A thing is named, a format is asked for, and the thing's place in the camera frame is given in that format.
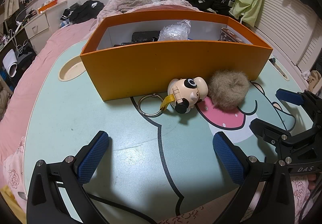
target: louvered door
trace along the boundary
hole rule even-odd
[[[312,67],[322,47],[322,31],[321,20],[309,6],[300,0],[263,0],[255,26],[302,71]]]

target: product box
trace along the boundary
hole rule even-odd
[[[239,38],[231,30],[229,30],[225,27],[222,27],[222,29],[221,29],[219,40],[220,41],[232,41],[232,42],[245,43],[241,38]]]

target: gray fur ball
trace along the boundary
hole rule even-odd
[[[247,76],[239,71],[217,71],[208,84],[208,95],[215,107],[230,111],[244,100],[250,83]]]

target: orange box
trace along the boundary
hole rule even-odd
[[[42,11],[44,11],[44,10],[47,10],[48,8],[50,8],[50,7],[53,7],[53,6],[55,6],[56,4],[57,4],[57,0],[53,0],[52,2],[50,2],[49,4],[46,4],[46,5],[44,5],[43,7],[41,7],[41,8],[39,8],[38,9],[38,14],[40,14]]]
[[[133,32],[160,30],[183,19],[191,20],[189,38],[193,40],[112,47],[131,40]],[[230,29],[245,44],[217,41],[222,27]],[[106,101],[165,92],[173,78],[200,76],[207,81],[216,70],[222,69],[242,71],[249,80],[255,80],[272,50],[252,31],[229,17],[198,11],[159,10],[105,18],[80,57],[96,90]]]

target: cartoon figure toy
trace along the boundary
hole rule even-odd
[[[173,79],[168,86],[168,96],[160,106],[165,110],[169,103],[178,113],[188,113],[199,100],[204,100],[208,94],[208,86],[201,77],[194,79]]]

